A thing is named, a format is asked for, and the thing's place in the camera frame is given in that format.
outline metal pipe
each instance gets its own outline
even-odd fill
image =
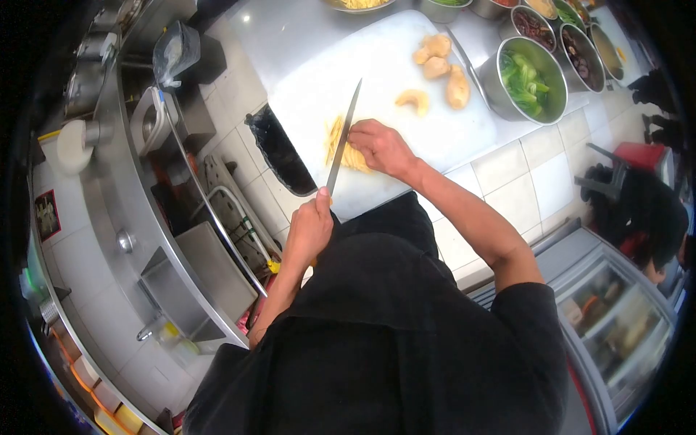
[[[256,230],[251,225],[251,221],[249,221],[249,217],[247,216],[247,214],[248,214],[247,211],[244,209],[244,206],[237,199],[237,197],[234,195],[234,193],[231,190],[229,190],[229,188],[227,188],[226,186],[215,186],[210,191],[210,193],[208,193],[208,200],[210,200],[210,198],[212,198],[218,192],[229,197],[229,199],[232,200],[232,202],[235,204],[235,206],[237,206],[237,209],[239,210],[239,214],[241,214],[241,216],[242,216],[242,222],[244,223],[244,226],[246,226],[246,229],[248,230],[249,235],[251,236],[251,239],[258,245],[259,249],[261,250],[260,251],[261,255],[263,255],[263,258],[267,262],[271,261],[271,256],[268,255],[268,251],[266,251],[266,247],[263,246],[263,244],[261,243],[261,239],[259,239],[258,234],[256,234]],[[204,205],[205,205],[205,203],[201,202],[196,207],[196,209],[193,211],[189,220],[192,220],[194,217],[196,217],[196,215],[199,213],[199,211],[201,211],[201,209],[203,208]]]
[[[162,93],[162,89],[160,89],[159,87],[157,87],[157,94],[159,95],[159,100],[164,103],[164,94]],[[259,296],[267,298],[268,293],[266,293],[266,289],[263,288],[261,282],[259,282],[258,278],[256,278],[256,275],[254,275],[254,273],[249,268],[249,265],[244,261],[244,258],[237,250],[237,247],[235,246],[235,244],[232,243],[230,235],[227,233],[227,231],[225,231],[225,227],[223,226],[222,221],[220,221],[220,218],[217,216],[217,214],[213,210],[213,207],[210,205],[210,201],[208,200],[208,197],[205,195],[203,187],[200,185],[200,181],[196,176],[196,172],[194,172],[193,167],[191,167],[191,162],[189,161],[186,155],[186,148],[184,148],[184,143],[182,142],[181,137],[179,137],[179,132],[176,130],[176,125],[174,125],[174,121],[172,121],[171,113],[169,113],[169,108],[166,104],[162,104],[162,106],[164,107],[164,114],[167,117],[167,121],[169,121],[169,126],[172,129],[174,139],[176,139],[176,143],[177,145],[179,145],[179,151],[181,152],[181,155],[184,157],[186,167],[189,169],[189,172],[192,175],[191,178],[193,178],[193,183],[196,185],[196,188],[200,192],[200,195],[203,197],[203,202],[205,203],[205,206],[208,208],[208,212],[210,213],[210,216],[212,216],[213,222],[215,222],[215,226],[217,227],[218,232],[222,235],[222,238],[225,240],[227,246],[230,248],[235,257],[239,260],[239,263],[242,265],[242,270],[247,275],[247,278],[251,280],[251,285],[255,288],[256,292],[259,294]]]

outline green vegetable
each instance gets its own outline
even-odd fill
[[[536,118],[544,111],[548,86],[524,55],[510,50],[501,53],[500,77],[512,101],[526,114]]]

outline hand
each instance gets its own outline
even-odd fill
[[[402,182],[406,182],[419,160],[399,132],[374,119],[356,122],[350,129],[348,142],[363,153],[370,169]]]
[[[292,213],[283,260],[286,267],[296,267],[300,274],[304,274],[312,260],[329,244],[333,229],[329,201],[329,190],[322,187],[316,199],[302,204]]]

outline knife blade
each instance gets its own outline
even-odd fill
[[[471,61],[469,60],[469,57],[466,55],[466,52],[464,51],[464,49],[461,47],[461,44],[459,44],[459,41],[455,38],[454,33],[452,33],[452,29],[450,29],[449,26],[445,26],[445,27],[447,28],[447,33],[450,35],[450,39],[452,40],[452,43],[457,48],[457,51],[459,52],[461,59],[464,61],[464,65],[466,66],[466,71],[468,71],[469,75],[471,76],[471,79],[474,81],[474,84],[476,85],[476,88],[479,90],[479,93],[483,97],[483,102],[486,103],[486,107],[488,107],[488,110],[491,110],[491,105],[488,103],[488,97],[486,96],[486,93],[483,91],[483,86],[481,86],[481,81],[479,80],[478,74],[476,74],[476,71],[474,70],[473,65],[471,65]]]
[[[341,136],[338,139],[338,145],[336,146],[336,151],[333,154],[333,163],[331,164],[331,171],[329,172],[329,179],[326,181],[326,187],[329,188],[329,196],[333,195],[333,188],[336,185],[336,177],[338,176],[338,169],[341,166],[341,159],[343,158],[343,150],[346,147],[346,142],[348,141],[348,131],[350,130],[351,123],[353,122],[353,113],[355,112],[355,104],[358,102],[358,94],[360,93],[360,87],[363,84],[363,80],[360,79],[358,82],[358,87],[355,89],[353,94],[353,99],[348,107],[348,112],[346,113],[345,121],[343,122],[343,130],[341,130]]]

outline person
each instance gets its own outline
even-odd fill
[[[493,269],[490,312],[438,260],[413,192],[338,225],[322,187],[292,215],[251,350],[220,347],[184,433],[557,433],[568,385],[564,339],[528,245],[484,201],[415,157],[394,129],[362,120],[348,141],[371,169],[438,207]]]
[[[608,183],[612,169],[598,164],[585,177]],[[692,242],[686,209],[679,193],[655,173],[628,169],[615,203],[597,191],[583,188],[580,194],[590,201],[597,234],[627,254],[651,282],[665,280],[665,265],[674,256],[689,268]]]

